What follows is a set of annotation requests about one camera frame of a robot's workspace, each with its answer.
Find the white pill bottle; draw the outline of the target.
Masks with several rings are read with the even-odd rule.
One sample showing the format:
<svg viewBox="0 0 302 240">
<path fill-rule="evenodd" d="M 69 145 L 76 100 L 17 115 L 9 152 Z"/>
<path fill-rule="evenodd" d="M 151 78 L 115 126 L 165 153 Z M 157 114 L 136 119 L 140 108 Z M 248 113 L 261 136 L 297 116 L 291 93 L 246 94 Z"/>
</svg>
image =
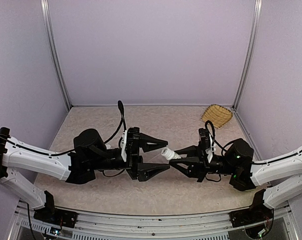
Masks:
<svg viewBox="0 0 302 240">
<path fill-rule="evenodd" d="M 162 149 L 161 155 L 169 161 L 175 160 L 175 159 L 181 159 L 181 156 L 178 153 L 169 149 L 168 147 L 167 148 L 165 147 Z"/>
</svg>

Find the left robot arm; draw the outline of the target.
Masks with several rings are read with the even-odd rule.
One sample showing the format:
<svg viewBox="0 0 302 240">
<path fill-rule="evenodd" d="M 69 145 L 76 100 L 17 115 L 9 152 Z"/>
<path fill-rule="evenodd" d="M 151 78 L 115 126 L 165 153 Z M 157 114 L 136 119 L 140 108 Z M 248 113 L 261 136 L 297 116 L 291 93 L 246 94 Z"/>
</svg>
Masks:
<svg viewBox="0 0 302 240">
<path fill-rule="evenodd" d="M 49 222 L 61 217 L 54 197 L 17 172 L 26 169 L 70 184 L 83 185 L 96 178 L 96 172 L 126 171 L 132 180 L 144 182 L 170 168 L 164 163 L 144 163 L 140 151 L 164 148 L 167 141 L 143 134 L 132 127 L 123 133 L 122 146 L 111 148 L 98 131 L 89 128 L 74 138 L 74 148 L 65 152 L 41 149 L 10 136 L 10 129 L 0 128 L 0 184 L 4 185 Z"/>
</svg>

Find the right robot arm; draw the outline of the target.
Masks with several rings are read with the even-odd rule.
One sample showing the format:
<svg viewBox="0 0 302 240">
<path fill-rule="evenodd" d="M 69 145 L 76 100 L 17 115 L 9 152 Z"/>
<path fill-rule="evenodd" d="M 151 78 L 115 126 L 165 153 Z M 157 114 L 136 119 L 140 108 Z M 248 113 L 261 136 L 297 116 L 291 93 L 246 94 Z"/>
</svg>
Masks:
<svg viewBox="0 0 302 240">
<path fill-rule="evenodd" d="M 197 146 L 161 152 L 169 164 L 189 178 L 202 182 L 207 174 L 230 175 L 230 185 L 239 191 L 262 186 L 267 182 L 285 179 L 276 186 L 257 192 L 255 204 L 248 208 L 247 218 L 257 222 L 269 209 L 277 207 L 302 194 L 302 146 L 296 150 L 268 160 L 253 161 L 254 150 L 241 138 L 233 140 L 230 148 L 217 155 L 216 143 L 211 136 L 201 137 Z"/>
</svg>

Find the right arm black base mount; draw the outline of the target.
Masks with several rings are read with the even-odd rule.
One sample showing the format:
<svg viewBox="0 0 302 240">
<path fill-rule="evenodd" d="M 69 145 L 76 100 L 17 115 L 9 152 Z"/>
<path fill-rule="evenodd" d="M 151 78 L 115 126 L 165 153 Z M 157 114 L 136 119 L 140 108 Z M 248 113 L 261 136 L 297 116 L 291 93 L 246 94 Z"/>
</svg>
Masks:
<svg viewBox="0 0 302 240">
<path fill-rule="evenodd" d="M 273 215 L 273 209 L 267 208 L 263 202 L 253 203 L 246 209 L 235 210 L 229 213 L 233 228 L 263 222 L 271 219 Z"/>
</svg>

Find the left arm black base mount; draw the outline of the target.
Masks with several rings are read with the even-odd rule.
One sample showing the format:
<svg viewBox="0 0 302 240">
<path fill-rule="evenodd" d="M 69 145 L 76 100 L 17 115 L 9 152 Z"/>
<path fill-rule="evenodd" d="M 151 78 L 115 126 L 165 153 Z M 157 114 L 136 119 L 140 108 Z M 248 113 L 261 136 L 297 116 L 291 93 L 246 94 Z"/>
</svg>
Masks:
<svg viewBox="0 0 302 240">
<path fill-rule="evenodd" d="M 74 228 L 78 214 L 74 211 L 56 208 L 54 203 L 46 202 L 44 207 L 35 210 L 34 219 L 60 227 Z"/>
</svg>

